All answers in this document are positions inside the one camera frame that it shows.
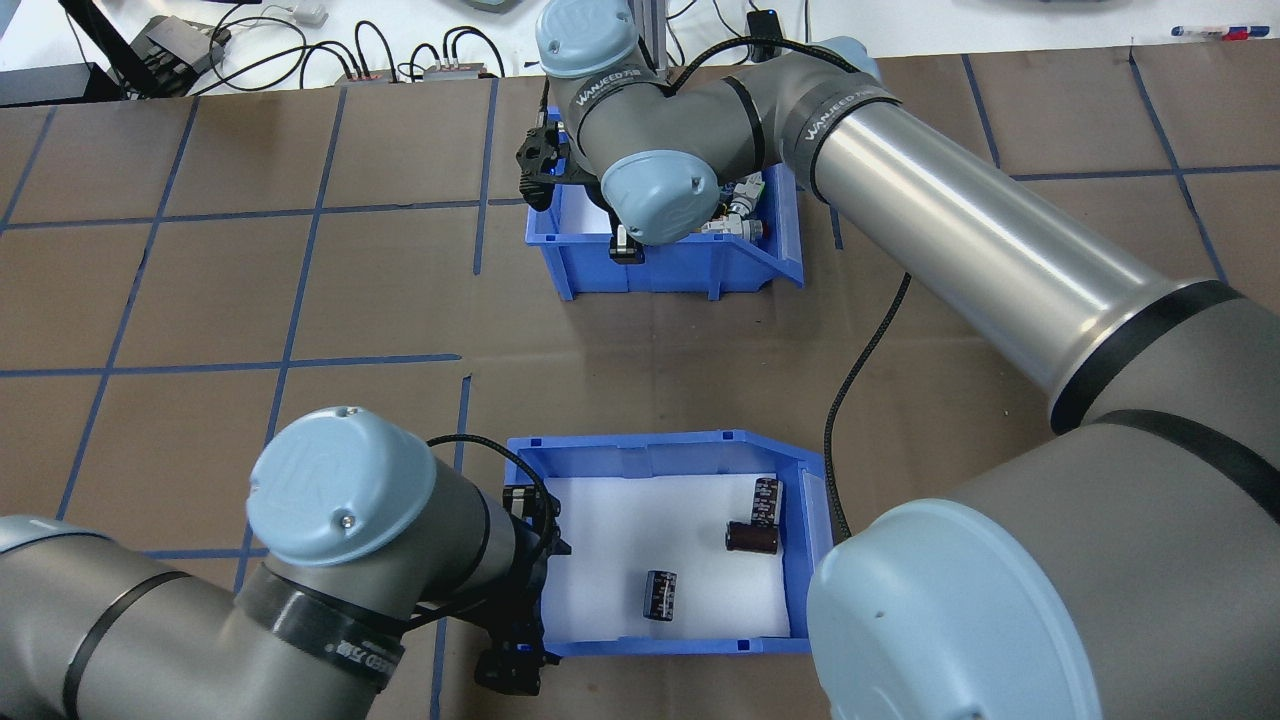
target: electrolytic capacitor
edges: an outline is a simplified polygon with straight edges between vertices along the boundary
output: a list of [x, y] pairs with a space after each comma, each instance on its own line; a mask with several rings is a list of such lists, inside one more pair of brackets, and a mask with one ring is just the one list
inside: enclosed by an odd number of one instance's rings
[[667, 570], [649, 570], [644, 588], [644, 616], [671, 623], [676, 619], [676, 574]]
[[778, 553], [778, 529], [748, 523], [730, 523], [724, 530], [724, 550]]

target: blue plastic bin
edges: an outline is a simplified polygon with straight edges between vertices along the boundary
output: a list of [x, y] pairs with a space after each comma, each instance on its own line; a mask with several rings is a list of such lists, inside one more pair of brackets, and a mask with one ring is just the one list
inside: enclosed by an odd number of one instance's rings
[[[790, 637], [548, 643], [564, 657], [591, 655], [739, 655], [809, 652], [806, 597], [814, 568], [832, 548], [822, 457], [745, 430], [527, 437], [507, 442], [544, 478], [774, 474], [782, 483], [782, 580]], [[506, 483], [527, 486], [511, 462]], [[677, 580], [677, 598], [680, 584]]]
[[609, 258], [608, 217], [580, 186], [558, 186], [545, 213], [529, 211], [525, 242], [541, 250], [562, 300], [580, 292], [758, 292], [774, 278], [804, 287], [796, 181], [786, 165], [765, 168], [756, 211], [764, 237], [753, 245], [736, 234], [694, 233], [673, 245], [645, 247], [645, 263]]

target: white desk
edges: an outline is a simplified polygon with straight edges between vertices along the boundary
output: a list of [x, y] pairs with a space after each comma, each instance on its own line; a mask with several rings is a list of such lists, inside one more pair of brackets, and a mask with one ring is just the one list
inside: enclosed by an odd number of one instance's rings
[[[96, 0], [127, 40], [156, 14], [174, 14], [212, 24], [228, 6], [200, 0]], [[669, 0], [671, 12], [686, 0]], [[851, 35], [863, 40], [876, 56], [933, 55], [948, 53], [989, 53], [1002, 50], [1036, 50], [1062, 47], [1101, 47], [1174, 42], [1170, 28], [1175, 24], [1271, 24], [1280, 31], [1280, 3], [1276, 0], [812, 0], [814, 37]], [[773, 6], [783, 18], [788, 37], [801, 37], [803, 0], [756, 0], [762, 8]], [[543, 0], [524, 0], [504, 14], [475, 10], [460, 0], [329, 0], [329, 22], [310, 29], [311, 41], [339, 40], [352, 44], [352, 28], [360, 19], [378, 23], [387, 33], [397, 61], [408, 59], [415, 45], [429, 41], [439, 45], [444, 29], [457, 24], [474, 24], [488, 32], [503, 51], [508, 74], [538, 73], [524, 68], [536, 60], [534, 22]], [[746, 0], [719, 0], [726, 19], [735, 27], [745, 26]], [[261, 6], [247, 6], [237, 17], [250, 17]], [[673, 27], [694, 55], [713, 42], [728, 37], [716, 18], [712, 0], [698, 5], [673, 20]], [[54, 0], [27, 0], [0, 38], [0, 69], [54, 65], [79, 60], [61, 8]], [[233, 72], [260, 58], [296, 45], [297, 36], [280, 26], [264, 23], [246, 31], [238, 28], [232, 41], [224, 72]], [[383, 67], [383, 47], [371, 32], [362, 33], [365, 56], [371, 65]], [[105, 59], [84, 40], [90, 59], [105, 65]], [[460, 45], [463, 60], [483, 60], [493, 65], [489, 49], [479, 38]], [[727, 53], [722, 61], [739, 55]], [[252, 85], [278, 76], [289, 59], [246, 73], [238, 82]], [[316, 54], [307, 72], [307, 85], [330, 85], [338, 74], [337, 61]], [[291, 78], [279, 87], [297, 87]]]

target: marker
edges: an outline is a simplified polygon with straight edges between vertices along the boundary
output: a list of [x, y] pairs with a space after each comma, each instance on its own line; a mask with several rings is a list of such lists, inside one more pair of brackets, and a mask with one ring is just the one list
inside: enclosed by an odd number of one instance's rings
[[1271, 26], [1178, 26], [1174, 37], [1248, 40], [1271, 35]]

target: robotic arm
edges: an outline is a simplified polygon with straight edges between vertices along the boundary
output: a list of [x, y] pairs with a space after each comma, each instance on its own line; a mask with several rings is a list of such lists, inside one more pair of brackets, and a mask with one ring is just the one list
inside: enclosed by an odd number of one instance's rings
[[[1280, 318], [1023, 190], [837, 67], [873, 69], [852, 41], [678, 94], [622, 1], [553, 0], [538, 41], [631, 237], [673, 242], [722, 181], [785, 161], [1050, 395], [1060, 438], [823, 561], [809, 634], [835, 717], [1280, 714]], [[271, 555], [236, 597], [3, 519], [0, 715], [364, 717], [401, 634], [442, 612], [490, 632], [481, 684], [536, 693], [545, 561], [568, 548], [532, 500], [511, 515], [417, 438], [330, 409], [259, 460]]]
[[835, 717], [1280, 714], [1280, 319], [1161, 277], [873, 74], [791, 53], [673, 94], [599, 0], [553, 0], [538, 41], [632, 237], [676, 241], [721, 182], [785, 161], [1050, 396], [1060, 438], [823, 561], [809, 634]]
[[96, 533], [0, 518], [0, 716], [365, 717], [401, 635], [436, 615], [489, 630], [477, 683], [538, 694], [558, 660], [541, 642], [547, 559], [568, 546], [556, 501], [526, 500], [534, 527], [421, 439], [333, 407], [259, 457], [248, 516], [271, 553], [234, 597]]

